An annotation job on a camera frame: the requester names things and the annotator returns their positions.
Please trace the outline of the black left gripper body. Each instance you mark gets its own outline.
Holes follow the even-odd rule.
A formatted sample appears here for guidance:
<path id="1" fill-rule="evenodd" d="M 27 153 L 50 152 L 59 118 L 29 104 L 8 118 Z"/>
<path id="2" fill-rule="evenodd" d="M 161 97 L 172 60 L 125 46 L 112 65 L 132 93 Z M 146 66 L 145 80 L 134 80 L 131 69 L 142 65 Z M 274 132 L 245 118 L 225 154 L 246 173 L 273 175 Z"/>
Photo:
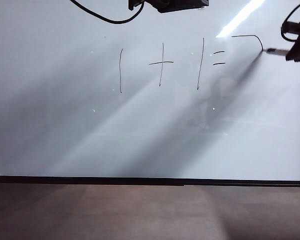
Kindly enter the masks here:
<path id="1" fill-rule="evenodd" d="M 201 9 L 210 5 L 209 0 L 150 0 L 149 3 L 159 13 Z"/>

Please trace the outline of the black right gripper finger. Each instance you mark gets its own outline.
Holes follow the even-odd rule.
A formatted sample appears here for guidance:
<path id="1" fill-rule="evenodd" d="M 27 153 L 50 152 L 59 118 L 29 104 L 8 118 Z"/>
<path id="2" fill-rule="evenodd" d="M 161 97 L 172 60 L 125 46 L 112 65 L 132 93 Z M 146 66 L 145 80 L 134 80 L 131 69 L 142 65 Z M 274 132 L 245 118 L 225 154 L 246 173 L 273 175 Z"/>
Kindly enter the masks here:
<path id="1" fill-rule="evenodd" d="M 295 46 L 293 46 L 289 52 L 286 54 L 285 56 L 285 60 L 286 61 L 294 61 L 297 62 L 296 58 L 297 58 L 297 48 Z"/>

